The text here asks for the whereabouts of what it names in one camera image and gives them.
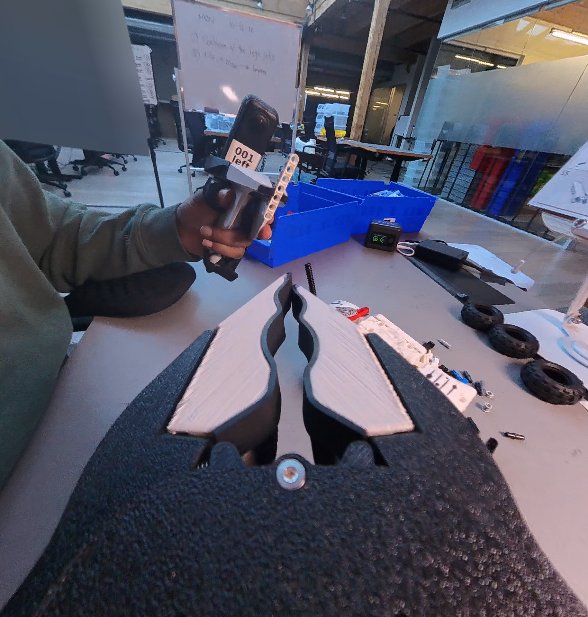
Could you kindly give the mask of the instruction booklet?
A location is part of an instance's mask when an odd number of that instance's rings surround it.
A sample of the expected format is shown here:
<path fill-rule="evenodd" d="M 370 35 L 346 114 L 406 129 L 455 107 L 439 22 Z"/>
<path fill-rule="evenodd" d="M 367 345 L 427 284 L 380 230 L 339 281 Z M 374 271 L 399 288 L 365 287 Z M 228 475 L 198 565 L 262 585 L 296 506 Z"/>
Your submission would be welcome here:
<path fill-rule="evenodd" d="M 588 219 L 588 140 L 532 197 L 529 205 L 576 219 Z"/>

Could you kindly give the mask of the white brick-built truck model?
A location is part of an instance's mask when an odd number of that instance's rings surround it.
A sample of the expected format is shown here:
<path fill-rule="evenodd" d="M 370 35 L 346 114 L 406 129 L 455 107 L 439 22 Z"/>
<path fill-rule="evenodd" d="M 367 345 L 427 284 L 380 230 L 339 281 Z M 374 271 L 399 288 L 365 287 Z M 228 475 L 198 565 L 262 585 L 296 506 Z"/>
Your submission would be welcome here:
<path fill-rule="evenodd" d="M 370 315 L 367 307 L 359 307 L 345 300 L 330 302 L 329 306 L 335 313 L 339 313 L 352 323 L 352 327 L 361 335 L 378 335 L 391 349 L 414 366 L 461 413 L 465 413 L 475 399 L 474 387 L 453 376 L 441 365 L 437 356 L 431 351 L 432 343 L 417 342 L 385 316 Z"/>

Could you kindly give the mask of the black desk mat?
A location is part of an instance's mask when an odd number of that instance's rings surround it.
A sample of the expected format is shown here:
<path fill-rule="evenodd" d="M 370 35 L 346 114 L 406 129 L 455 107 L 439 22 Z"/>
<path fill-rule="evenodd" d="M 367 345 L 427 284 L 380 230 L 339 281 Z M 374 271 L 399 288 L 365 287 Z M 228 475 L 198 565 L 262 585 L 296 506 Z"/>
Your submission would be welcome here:
<path fill-rule="evenodd" d="M 493 306 L 513 305 L 515 301 L 497 289 L 483 282 L 461 267 L 456 272 L 450 272 L 439 266 L 429 264 L 413 256 L 409 257 L 418 269 L 437 282 L 444 290 L 462 303 L 483 303 Z"/>

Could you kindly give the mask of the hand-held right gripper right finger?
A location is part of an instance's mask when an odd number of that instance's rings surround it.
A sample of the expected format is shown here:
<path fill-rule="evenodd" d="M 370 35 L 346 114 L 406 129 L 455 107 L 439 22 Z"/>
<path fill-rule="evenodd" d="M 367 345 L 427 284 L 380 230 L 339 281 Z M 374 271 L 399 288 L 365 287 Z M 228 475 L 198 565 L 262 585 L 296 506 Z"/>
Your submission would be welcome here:
<path fill-rule="evenodd" d="M 292 289 L 298 345 L 307 359 L 303 418 L 314 452 L 344 452 L 354 441 L 410 433 L 414 422 L 367 339 L 302 286 Z"/>

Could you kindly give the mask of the white beam with holes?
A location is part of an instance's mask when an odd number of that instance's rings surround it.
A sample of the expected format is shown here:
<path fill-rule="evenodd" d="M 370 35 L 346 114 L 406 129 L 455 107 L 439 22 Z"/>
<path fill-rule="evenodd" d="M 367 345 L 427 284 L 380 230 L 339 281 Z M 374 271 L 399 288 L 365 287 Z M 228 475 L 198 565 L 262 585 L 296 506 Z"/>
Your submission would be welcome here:
<path fill-rule="evenodd" d="M 259 231 L 269 222 L 270 219 L 274 216 L 274 212 L 276 208 L 282 202 L 282 199 L 286 193 L 287 186 L 294 174 L 298 166 L 299 157 L 295 152 L 290 154 L 287 163 L 284 165 L 278 180 L 273 187 L 272 191 L 269 192 L 269 195 L 266 199 L 262 200 L 262 205 L 258 214 L 258 231 L 256 234 L 259 234 Z"/>

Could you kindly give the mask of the green sweatshirt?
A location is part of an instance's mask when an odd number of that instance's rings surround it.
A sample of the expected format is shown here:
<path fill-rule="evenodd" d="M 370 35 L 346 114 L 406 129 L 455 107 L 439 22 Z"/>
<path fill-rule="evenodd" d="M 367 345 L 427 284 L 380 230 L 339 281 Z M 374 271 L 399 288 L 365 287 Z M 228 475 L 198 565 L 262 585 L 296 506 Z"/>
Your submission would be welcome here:
<path fill-rule="evenodd" d="M 56 196 L 0 140 L 0 492 L 49 404 L 72 335 L 62 292 L 7 214 L 13 203 L 42 195 Z"/>

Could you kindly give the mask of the grey desk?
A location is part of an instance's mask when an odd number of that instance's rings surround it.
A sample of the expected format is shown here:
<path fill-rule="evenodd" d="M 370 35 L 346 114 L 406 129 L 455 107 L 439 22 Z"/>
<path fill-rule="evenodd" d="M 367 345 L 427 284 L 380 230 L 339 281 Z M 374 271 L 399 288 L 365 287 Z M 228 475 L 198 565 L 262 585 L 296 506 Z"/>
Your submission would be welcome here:
<path fill-rule="evenodd" d="M 414 338 L 446 340 L 441 361 L 494 392 L 489 413 L 468 414 L 495 437 L 495 460 L 532 533 L 588 608 L 588 411 L 545 404 L 521 385 L 519 363 L 496 353 L 459 318 L 459 303 L 408 260 L 347 243 L 313 254 L 319 297 L 382 313 Z M 198 335 L 214 328 L 279 274 L 305 285 L 303 259 L 270 269 L 252 259 L 236 282 L 197 268 L 170 308 L 97 319 L 58 378 L 52 400 L 0 497 L 0 611 L 50 541 L 83 468 L 127 405 Z"/>

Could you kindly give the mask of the person's left hand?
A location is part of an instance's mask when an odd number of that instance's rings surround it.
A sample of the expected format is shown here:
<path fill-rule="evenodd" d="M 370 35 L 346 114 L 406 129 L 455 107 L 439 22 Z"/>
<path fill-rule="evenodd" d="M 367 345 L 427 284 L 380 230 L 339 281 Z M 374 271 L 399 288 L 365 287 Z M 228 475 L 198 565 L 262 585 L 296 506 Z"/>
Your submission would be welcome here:
<path fill-rule="evenodd" d="M 204 200 L 198 189 L 176 210 L 176 230 L 188 255 L 202 257 L 205 249 L 222 256 L 239 259 L 252 243 L 240 230 L 217 228 L 219 213 Z"/>

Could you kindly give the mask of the black knobby toy tyre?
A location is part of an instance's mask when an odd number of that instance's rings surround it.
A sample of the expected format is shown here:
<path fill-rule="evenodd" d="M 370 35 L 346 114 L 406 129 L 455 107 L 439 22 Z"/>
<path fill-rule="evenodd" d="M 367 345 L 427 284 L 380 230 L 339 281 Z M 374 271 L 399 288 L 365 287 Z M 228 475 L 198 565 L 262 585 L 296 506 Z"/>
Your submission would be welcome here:
<path fill-rule="evenodd" d="M 496 325 L 504 323 L 504 314 L 495 306 L 483 303 L 464 304 L 460 317 L 472 329 L 487 332 Z"/>
<path fill-rule="evenodd" d="M 488 332 L 491 347 L 502 355 L 514 359 L 531 359 L 537 356 L 539 341 L 529 331 L 515 325 L 494 325 Z"/>
<path fill-rule="evenodd" d="M 553 405 L 575 405 L 584 397 L 585 388 L 577 375 L 544 359 L 523 365 L 520 378 L 531 394 Z"/>

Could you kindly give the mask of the white whiteboard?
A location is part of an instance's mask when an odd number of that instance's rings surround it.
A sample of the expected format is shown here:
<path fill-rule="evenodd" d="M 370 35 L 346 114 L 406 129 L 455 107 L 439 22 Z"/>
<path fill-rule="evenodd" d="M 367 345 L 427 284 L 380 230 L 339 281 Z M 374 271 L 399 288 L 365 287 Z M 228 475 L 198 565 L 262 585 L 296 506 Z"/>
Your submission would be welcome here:
<path fill-rule="evenodd" d="M 236 115 L 253 94 L 292 122 L 302 28 L 196 1 L 172 1 L 183 109 Z"/>

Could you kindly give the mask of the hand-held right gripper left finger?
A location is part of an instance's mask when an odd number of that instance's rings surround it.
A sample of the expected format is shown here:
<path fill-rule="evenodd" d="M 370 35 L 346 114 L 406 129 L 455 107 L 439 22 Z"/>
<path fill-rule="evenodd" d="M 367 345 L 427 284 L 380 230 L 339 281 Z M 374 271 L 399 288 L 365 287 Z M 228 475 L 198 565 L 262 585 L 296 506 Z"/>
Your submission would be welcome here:
<path fill-rule="evenodd" d="M 281 392 L 275 354 L 285 340 L 290 273 L 223 320 L 167 425 L 173 435 L 232 443 L 240 453 L 276 432 Z"/>

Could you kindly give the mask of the blue storage bin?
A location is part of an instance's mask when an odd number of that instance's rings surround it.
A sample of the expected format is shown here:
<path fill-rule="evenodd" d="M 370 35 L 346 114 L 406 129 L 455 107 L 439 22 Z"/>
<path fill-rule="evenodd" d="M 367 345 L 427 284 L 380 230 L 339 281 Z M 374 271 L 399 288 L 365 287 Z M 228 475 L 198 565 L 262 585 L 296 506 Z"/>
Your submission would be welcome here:
<path fill-rule="evenodd" d="M 437 201 L 436 196 L 419 189 L 380 180 L 320 178 L 316 185 L 359 202 L 352 220 L 352 235 L 365 235 L 372 220 L 383 219 L 394 219 L 405 233 L 417 233 Z"/>
<path fill-rule="evenodd" d="M 360 202 L 352 196 L 309 183 L 290 183 L 288 200 L 275 211 L 272 237 L 255 239 L 246 255 L 269 267 L 347 242 Z"/>

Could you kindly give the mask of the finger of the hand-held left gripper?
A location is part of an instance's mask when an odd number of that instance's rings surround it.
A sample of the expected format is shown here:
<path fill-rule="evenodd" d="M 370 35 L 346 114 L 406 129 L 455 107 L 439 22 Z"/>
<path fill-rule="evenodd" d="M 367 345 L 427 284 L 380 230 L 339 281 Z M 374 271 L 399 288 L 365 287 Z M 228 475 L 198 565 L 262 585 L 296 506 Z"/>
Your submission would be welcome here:
<path fill-rule="evenodd" d="M 247 187 L 231 183 L 234 200 L 222 216 L 222 228 L 243 234 L 259 234 L 266 220 L 267 186 Z"/>

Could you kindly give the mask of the white flip chart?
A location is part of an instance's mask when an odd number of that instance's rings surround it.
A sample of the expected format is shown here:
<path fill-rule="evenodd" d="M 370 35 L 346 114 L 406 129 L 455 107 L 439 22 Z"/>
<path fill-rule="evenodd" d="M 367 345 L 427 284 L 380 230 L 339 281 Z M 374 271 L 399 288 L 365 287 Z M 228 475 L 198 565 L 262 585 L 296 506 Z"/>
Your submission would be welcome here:
<path fill-rule="evenodd" d="M 143 44 L 132 44 L 136 70 L 140 82 L 141 95 L 145 105 L 158 105 L 154 82 L 151 48 Z"/>

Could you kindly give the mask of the white book stand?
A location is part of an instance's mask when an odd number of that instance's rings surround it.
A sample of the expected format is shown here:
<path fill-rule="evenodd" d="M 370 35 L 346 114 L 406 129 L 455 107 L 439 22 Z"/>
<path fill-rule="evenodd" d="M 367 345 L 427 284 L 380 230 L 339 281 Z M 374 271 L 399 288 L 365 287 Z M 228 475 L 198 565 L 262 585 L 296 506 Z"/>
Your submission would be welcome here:
<path fill-rule="evenodd" d="M 571 232 L 588 244 L 588 219 Z M 588 390 L 588 326 L 579 321 L 580 309 L 588 298 L 588 274 L 566 314 L 539 309 L 507 316 L 510 325 L 526 329 L 539 341 L 539 355 L 576 374 Z"/>

